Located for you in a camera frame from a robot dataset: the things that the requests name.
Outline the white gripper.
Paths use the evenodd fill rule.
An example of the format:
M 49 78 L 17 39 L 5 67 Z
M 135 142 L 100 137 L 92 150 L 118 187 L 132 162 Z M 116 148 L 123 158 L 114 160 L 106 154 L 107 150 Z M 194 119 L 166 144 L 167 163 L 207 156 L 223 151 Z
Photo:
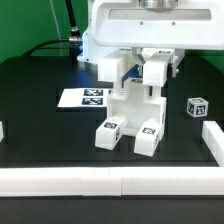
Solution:
M 173 9 L 146 9 L 139 0 L 96 0 L 92 36 L 98 45 L 133 47 L 139 66 L 145 64 L 141 48 L 174 48 L 175 77 L 183 49 L 224 50 L 224 0 L 179 0 Z

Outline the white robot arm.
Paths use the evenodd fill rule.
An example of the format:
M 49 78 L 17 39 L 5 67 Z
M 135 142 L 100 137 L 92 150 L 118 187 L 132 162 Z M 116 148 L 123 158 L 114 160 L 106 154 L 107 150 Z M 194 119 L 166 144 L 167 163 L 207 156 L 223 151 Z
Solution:
M 87 0 L 82 62 L 119 47 L 224 50 L 224 0 Z

